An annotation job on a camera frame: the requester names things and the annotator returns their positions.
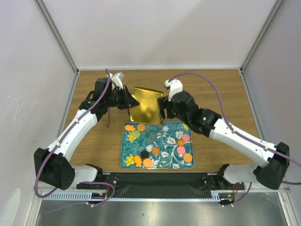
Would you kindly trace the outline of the gold tin lid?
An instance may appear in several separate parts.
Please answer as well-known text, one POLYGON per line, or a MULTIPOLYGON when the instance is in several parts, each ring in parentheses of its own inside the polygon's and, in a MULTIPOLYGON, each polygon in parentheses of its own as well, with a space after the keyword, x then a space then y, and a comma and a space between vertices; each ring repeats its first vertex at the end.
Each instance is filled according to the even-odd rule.
POLYGON ((131 91, 132 97, 139 102, 138 106, 130 108, 130 120, 136 123, 162 125, 163 120, 160 117, 158 98, 164 96, 164 92, 134 86, 131 91))

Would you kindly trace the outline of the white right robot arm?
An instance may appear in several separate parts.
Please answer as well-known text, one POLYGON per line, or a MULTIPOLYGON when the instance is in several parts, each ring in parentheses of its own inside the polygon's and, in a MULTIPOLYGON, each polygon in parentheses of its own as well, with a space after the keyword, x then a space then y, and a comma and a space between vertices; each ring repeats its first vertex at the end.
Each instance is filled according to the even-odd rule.
POLYGON ((223 142, 253 160, 252 164, 224 164, 216 183, 221 189, 228 189, 234 183, 258 181, 263 186, 277 190, 283 182, 289 167, 289 146, 256 138, 235 127, 218 113, 198 107, 186 91, 169 97, 158 98, 161 119, 177 118, 193 132, 223 142))

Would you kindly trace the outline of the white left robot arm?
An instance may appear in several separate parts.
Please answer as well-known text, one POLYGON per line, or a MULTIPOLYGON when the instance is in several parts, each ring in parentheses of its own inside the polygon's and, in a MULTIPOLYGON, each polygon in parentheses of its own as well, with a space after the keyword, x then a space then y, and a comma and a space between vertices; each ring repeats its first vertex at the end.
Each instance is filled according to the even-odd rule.
POLYGON ((103 185, 98 168, 85 165, 79 168, 70 164, 71 157, 85 135, 112 107, 120 110, 139 105, 139 102, 122 84, 124 74, 119 72, 99 78, 94 90, 80 104, 75 117, 62 134, 47 148, 34 153, 36 179, 61 190, 86 182, 92 188, 103 185))

